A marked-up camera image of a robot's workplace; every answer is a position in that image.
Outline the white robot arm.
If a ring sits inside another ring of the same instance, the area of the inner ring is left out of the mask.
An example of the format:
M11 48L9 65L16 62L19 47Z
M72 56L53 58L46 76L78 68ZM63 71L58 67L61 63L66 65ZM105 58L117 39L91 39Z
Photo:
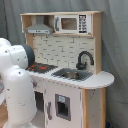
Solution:
M37 108L33 83L26 68L35 61L27 45L11 45L0 38L0 77L4 85L8 121L3 128L36 128L32 123Z

